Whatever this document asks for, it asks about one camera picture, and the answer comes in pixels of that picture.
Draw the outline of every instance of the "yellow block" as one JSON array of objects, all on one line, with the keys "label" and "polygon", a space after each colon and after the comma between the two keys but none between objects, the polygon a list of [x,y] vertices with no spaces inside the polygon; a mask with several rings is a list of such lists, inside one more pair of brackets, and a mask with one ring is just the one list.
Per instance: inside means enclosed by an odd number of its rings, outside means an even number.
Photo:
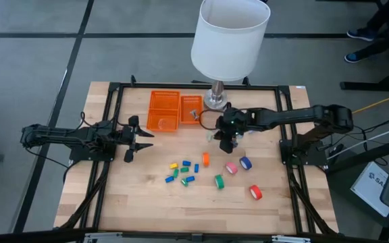
[{"label": "yellow block", "polygon": [[176,169],[176,168],[178,168],[178,164],[177,163],[170,164],[170,168]]}]

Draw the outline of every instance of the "pink tape roll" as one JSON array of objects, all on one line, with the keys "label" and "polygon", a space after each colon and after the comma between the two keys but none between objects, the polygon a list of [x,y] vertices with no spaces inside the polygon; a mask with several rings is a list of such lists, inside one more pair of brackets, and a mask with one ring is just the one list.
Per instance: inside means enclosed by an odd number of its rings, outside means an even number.
[{"label": "pink tape roll", "polygon": [[232,175],[235,174],[236,172],[238,172],[237,166],[235,164],[233,164],[232,162],[226,163],[226,169],[228,169],[229,173],[231,173]]}]

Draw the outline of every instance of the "blue block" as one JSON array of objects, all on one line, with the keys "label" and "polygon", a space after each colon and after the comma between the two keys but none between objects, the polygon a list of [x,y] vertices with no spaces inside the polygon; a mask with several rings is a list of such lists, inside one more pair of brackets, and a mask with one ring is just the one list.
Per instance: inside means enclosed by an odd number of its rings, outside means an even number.
[{"label": "blue block", "polygon": [[189,177],[186,178],[186,181],[187,181],[187,182],[192,182],[192,181],[194,181],[194,180],[195,180],[195,177],[194,177],[194,176],[189,176]]},{"label": "blue block", "polygon": [[171,181],[173,181],[173,180],[174,180],[174,177],[173,177],[173,176],[170,176],[170,177],[166,178],[166,183],[171,182]]},{"label": "blue block", "polygon": [[241,163],[241,166],[246,169],[246,170],[249,170],[251,168],[251,162],[250,162],[250,159],[247,158],[247,157],[241,157],[240,159],[240,163]]}]

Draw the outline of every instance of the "gray floor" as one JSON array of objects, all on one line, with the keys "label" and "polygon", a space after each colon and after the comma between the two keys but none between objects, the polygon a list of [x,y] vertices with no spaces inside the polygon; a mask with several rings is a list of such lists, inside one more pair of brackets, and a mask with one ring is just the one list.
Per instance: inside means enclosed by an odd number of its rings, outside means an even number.
[{"label": "gray floor", "polygon": [[[0,0],[0,32],[77,32],[86,4],[87,0]],[[200,4],[200,0],[95,1],[86,32],[194,32]],[[268,33],[343,33],[364,25],[376,10],[372,3],[315,0],[269,0],[269,6]],[[0,163],[0,233],[11,231],[34,163],[18,142],[20,129],[47,123],[73,44],[72,38],[0,38],[0,153],[5,155]],[[191,38],[84,39],[58,126],[78,124],[91,81],[127,82],[132,74],[139,82],[207,80],[191,64],[191,44]],[[376,82],[389,74],[389,51],[353,65],[343,62],[345,54],[366,45],[351,39],[265,39],[249,78],[252,84],[306,86],[312,105],[337,103],[358,109],[389,97],[389,92],[339,89],[342,81]],[[365,128],[387,119],[389,102],[356,115],[355,124]],[[389,136],[380,139],[388,141]],[[62,146],[51,146],[49,157],[66,162],[68,153]],[[62,173],[58,165],[46,163],[26,230],[51,229]],[[379,225],[341,195],[332,192],[332,198],[343,234],[377,238]]]}]

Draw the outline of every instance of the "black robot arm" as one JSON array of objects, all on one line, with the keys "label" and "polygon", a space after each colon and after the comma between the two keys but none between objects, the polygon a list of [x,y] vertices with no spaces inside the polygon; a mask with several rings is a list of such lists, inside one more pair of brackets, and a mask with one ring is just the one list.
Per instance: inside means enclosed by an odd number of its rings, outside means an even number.
[{"label": "black robot arm", "polygon": [[224,114],[215,124],[219,131],[214,138],[220,140],[220,148],[231,153],[236,147],[236,138],[245,132],[266,131],[283,124],[315,122],[315,127],[306,134],[298,134],[292,139],[294,151],[307,151],[311,144],[333,133],[345,134],[353,129],[352,112],[339,105],[295,109],[292,111],[272,111],[266,108],[237,109],[228,104]]},{"label": "black robot arm", "polygon": [[113,130],[112,127],[110,121],[100,121],[79,129],[50,128],[34,124],[22,129],[20,142],[28,149],[44,144],[64,144],[72,150],[70,159],[74,161],[112,161],[116,145],[128,145],[124,161],[131,162],[134,152],[153,146],[136,142],[136,135],[154,137],[141,130],[137,115],[129,118],[128,124],[121,130]]}]

